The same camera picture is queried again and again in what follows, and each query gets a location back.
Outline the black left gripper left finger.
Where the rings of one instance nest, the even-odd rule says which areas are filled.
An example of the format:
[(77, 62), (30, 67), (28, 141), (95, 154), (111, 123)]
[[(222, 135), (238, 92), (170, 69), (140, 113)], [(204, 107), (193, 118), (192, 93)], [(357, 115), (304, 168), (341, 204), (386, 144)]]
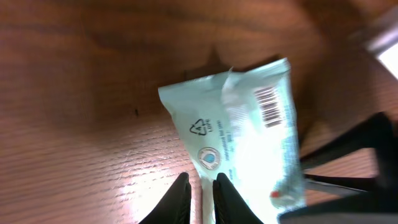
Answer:
[(182, 172), (140, 224), (189, 224), (191, 199), (189, 174)]

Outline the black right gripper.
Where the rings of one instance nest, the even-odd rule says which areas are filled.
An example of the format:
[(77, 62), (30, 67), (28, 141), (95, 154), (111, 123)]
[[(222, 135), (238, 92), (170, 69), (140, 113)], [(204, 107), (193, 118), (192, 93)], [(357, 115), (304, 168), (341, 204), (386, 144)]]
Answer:
[(321, 148), (302, 157), (309, 170), (362, 148), (374, 150), (375, 177), (327, 177), (305, 174), (309, 190), (340, 198), (286, 212), (281, 223), (397, 223), (397, 126), (379, 112)]

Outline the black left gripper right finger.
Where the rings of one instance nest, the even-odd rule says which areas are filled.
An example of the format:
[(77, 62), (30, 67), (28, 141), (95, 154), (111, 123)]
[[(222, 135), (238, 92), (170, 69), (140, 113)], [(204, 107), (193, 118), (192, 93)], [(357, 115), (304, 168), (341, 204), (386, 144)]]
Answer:
[(213, 201), (216, 224), (262, 224), (224, 173), (213, 181)]

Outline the mint green wipes pack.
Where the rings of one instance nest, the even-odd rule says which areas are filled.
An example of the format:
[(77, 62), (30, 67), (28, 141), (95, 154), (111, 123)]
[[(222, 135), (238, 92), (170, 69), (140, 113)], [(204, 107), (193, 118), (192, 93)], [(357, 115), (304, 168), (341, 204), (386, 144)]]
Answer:
[(305, 205), (286, 58), (163, 86), (159, 97), (200, 177), (204, 223), (215, 222), (220, 173), (264, 223)]

